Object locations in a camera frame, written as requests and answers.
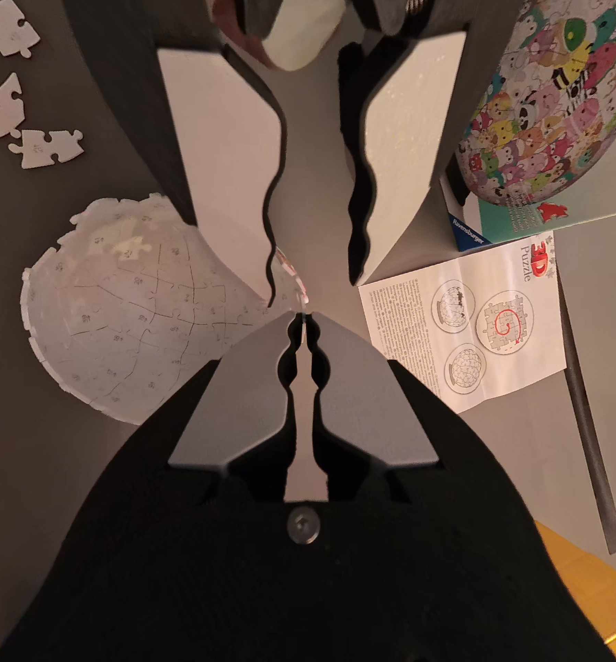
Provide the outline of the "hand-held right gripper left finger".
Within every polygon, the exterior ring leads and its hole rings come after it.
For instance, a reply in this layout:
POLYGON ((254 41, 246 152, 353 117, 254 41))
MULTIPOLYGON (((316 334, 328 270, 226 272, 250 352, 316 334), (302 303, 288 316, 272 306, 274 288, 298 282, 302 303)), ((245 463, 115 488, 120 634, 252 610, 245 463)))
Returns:
POLYGON ((226 352, 169 458, 177 469, 244 482, 253 499, 284 499, 296 454, 290 385, 304 315, 286 312, 226 352))

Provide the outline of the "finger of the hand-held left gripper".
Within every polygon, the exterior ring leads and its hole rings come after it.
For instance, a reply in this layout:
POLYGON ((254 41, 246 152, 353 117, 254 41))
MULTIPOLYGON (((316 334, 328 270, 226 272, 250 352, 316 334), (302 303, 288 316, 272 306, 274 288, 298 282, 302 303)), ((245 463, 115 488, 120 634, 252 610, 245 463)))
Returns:
POLYGON ((402 236, 430 187, 467 33, 382 37, 338 54, 340 131, 353 165, 347 248, 365 284, 402 236))
POLYGON ((276 110, 220 52, 157 51, 198 230, 269 304, 267 193, 281 166, 276 110))

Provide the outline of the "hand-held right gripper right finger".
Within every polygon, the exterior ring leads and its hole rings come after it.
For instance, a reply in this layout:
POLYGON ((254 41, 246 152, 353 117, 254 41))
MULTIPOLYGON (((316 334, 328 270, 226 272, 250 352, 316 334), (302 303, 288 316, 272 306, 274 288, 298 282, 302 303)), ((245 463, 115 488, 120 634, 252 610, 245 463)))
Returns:
POLYGON ((308 315, 317 386, 312 450, 329 499, 354 499, 369 477, 432 468, 438 454, 384 355, 327 316, 308 315))

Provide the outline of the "white puzzle pieces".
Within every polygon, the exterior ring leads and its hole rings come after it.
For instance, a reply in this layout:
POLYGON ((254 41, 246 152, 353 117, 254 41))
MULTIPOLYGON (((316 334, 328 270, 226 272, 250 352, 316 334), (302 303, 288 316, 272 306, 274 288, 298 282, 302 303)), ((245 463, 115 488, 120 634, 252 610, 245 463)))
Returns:
MULTIPOLYGON (((0 1, 0 54, 29 59, 40 35, 15 1, 0 1)), ((53 166, 71 161, 83 153, 79 130, 21 129, 25 120, 21 82, 11 72, 0 84, 0 139, 13 138, 8 149, 21 156, 23 170, 53 166)))

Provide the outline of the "partly built puzzle ball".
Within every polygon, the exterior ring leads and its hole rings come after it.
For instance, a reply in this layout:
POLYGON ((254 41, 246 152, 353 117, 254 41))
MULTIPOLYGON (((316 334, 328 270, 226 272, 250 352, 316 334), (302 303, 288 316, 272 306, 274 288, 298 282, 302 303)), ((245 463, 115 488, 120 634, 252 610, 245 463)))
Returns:
POLYGON ((309 302, 276 250, 267 305, 159 193, 98 199, 70 221, 22 273, 22 323, 58 385, 115 420, 142 424, 208 361, 309 302))

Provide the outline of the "printed puzzle box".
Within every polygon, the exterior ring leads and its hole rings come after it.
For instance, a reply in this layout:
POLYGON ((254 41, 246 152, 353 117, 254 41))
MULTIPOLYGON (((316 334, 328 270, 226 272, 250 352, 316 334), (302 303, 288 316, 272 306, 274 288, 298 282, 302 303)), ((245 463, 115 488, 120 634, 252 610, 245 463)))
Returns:
POLYGON ((616 1, 523 1, 441 180, 460 252, 616 216, 616 1))

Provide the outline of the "person's left hand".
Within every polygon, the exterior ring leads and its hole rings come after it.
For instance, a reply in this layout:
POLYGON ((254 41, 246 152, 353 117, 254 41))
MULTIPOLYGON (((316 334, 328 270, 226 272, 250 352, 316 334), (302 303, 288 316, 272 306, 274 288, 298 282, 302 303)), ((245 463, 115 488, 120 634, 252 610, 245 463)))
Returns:
POLYGON ((247 36, 239 27, 235 1, 214 1, 211 8, 212 22, 222 34, 237 47, 251 55, 266 68, 279 71, 265 51, 258 37, 247 36))

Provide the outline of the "folded instruction leaflet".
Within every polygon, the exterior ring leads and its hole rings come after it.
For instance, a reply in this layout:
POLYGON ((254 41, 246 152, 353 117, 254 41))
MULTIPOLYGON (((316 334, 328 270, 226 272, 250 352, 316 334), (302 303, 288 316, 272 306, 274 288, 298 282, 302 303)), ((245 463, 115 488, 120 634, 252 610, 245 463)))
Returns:
POLYGON ((373 346, 456 413, 566 368, 552 232, 359 293, 373 346))

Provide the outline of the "yellow plastic bin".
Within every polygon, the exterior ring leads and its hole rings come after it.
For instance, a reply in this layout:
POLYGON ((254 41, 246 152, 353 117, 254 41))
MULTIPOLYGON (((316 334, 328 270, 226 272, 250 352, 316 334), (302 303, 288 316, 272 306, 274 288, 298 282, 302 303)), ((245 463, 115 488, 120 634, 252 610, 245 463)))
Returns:
POLYGON ((616 569, 536 522, 563 583, 616 656, 616 569))

